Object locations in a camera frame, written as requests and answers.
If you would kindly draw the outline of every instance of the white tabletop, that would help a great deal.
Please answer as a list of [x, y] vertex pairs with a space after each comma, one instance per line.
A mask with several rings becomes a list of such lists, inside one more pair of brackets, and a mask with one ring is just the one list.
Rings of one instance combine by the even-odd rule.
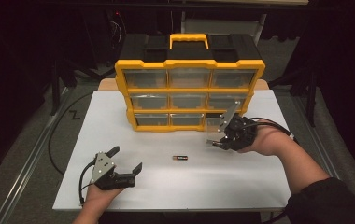
[[[119, 174], [143, 162], [135, 187], [110, 205], [113, 211], [278, 210], [291, 196], [281, 162], [254, 152], [239, 154], [206, 147], [203, 132], [134, 132], [118, 91], [95, 91], [53, 205], [79, 210], [78, 180], [99, 151], [120, 146], [113, 157]], [[255, 91], [246, 117], [264, 117], [287, 128], [272, 91]], [[188, 156], [173, 161], [172, 156]], [[84, 176], [89, 183], [92, 169]]]

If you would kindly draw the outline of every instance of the small object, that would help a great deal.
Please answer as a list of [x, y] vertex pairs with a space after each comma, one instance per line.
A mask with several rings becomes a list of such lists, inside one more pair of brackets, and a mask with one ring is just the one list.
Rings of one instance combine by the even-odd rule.
[[174, 160], [174, 161], [186, 161], [188, 159], [189, 159], [188, 156], [173, 156], [172, 157], [172, 160]]

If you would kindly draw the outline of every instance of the yellow organizer case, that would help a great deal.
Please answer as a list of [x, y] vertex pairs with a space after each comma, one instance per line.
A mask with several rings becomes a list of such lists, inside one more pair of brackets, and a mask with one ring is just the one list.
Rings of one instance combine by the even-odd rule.
[[249, 35], [127, 35], [116, 82], [135, 131], [203, 131], [239, 101], [243, 115], [265, 65]]

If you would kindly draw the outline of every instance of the carrying handle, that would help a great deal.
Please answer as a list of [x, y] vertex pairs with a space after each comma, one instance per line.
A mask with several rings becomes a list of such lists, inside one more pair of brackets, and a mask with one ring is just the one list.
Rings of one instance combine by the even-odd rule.
[[169, 36], [169, 48], [172, 49], [174, 41], [203, 41], [205, 48], [209, 49], [206, 35], [204, 34], [172, 34]]

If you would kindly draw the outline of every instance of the person's arm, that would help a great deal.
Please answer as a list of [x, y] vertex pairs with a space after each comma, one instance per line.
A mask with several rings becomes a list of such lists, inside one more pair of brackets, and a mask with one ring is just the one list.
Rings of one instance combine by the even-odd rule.
[[110, 206], [123, 189], [101, 190], [95, 185], [88, 186], [87, 197], [74, 224], [96, 224], [99, 217]]
[[240, 153], [249, 151], [279, 157], [292, 194], [299, 193], [312, 183], [329, 178], [302, 147], [277, 128], [259, 126], [254, 143], [238, 150]]

